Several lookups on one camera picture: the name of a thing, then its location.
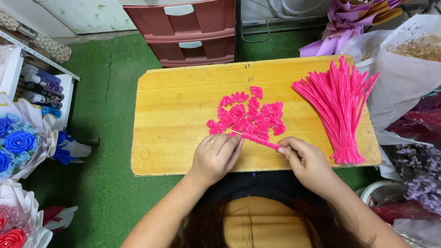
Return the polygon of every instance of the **yellow shirt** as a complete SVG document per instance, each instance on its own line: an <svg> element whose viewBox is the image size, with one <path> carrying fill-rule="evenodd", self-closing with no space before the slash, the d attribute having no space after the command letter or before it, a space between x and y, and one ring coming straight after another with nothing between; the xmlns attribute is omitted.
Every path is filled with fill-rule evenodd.
<svg viewBox="0 0 441 248"><path fill-rule="evenodd" d="M250 196L228 203L224 233L231 248L311 248L302 218L281 202Z"/></svg>

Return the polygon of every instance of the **blue ribbon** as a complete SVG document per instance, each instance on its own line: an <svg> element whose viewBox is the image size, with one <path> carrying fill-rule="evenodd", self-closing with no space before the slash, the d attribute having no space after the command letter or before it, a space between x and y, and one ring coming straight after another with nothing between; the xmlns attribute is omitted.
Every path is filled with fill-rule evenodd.
<svg viewBox="0 0 441 248"><path fill-rule="evenodd" d="M63 163L63 165L68 165L71 163L71 161L74 161L76 158L71 156L71 152L68 150L62 149L66 145L62 146L61 143L65 139L69 141L74 141L74 138L68 137L69 135L64 131L58 131L58 140L57 140L57 146L55 149L55 153L53 155L53 158Z"/></svg>

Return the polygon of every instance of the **woman's right hand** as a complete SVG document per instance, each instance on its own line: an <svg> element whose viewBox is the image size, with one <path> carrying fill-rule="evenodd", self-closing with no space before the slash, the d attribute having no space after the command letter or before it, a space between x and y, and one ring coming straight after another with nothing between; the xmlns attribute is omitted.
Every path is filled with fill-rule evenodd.
<svg viewBox="0 0 441 248"><path fill-rule="evenodd" d="M347 185L335 174L320 148L292 136L277 143L300 183L325 200Z"/></svg>

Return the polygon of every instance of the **wooden table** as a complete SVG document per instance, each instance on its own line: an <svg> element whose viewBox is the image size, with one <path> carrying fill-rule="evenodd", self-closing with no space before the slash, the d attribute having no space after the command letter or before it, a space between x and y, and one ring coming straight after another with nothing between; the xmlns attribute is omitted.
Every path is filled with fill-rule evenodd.
<svg viewBox="0 0 441 248"><path fill-rule="evenodd" d="M196 146L208 135L206 122L219 120L217 107L222 97L237 91L249 94L250 86L263 88L261 104L284 102L282 120L286 132L273 136L270 130L271 142L295 136L318 146L329 158L333 148L317 112L291 88L291 83L304 78L309 71L327 71L332 60L338 64L339 57L265 60L146 72L139 79L136 96L131 157L133 172L140 176L187 173ZM350 56L347 61L354 64ZM361 166L381 163L366 107L356 134L360 154L366 159ZM329 158L328 162L338 166L333 159ZM245 141L242 156L232 171L280 169L290 167L279 153Z"/></svg>

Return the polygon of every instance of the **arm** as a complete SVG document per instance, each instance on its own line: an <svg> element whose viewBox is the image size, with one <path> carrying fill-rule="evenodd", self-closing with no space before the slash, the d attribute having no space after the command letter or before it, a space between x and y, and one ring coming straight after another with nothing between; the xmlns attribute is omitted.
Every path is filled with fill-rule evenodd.
<svg viewBox="0 0 441 248"><path fill-rule="evenodd" d="M373 242L374 248L409 247L335 174L318 147L294 137L284 138L278 145L278 152L290 163L298 180L330 203L348 231L365 243Z"/></svg>
<svg viewBox="0 0 441 248"><path fill-rule="evenodd" d="M204 192L222 179L242 151L239 135L210 135L196 148L193 165L182 180L136 224L121 247L169 247Z"/></svg>

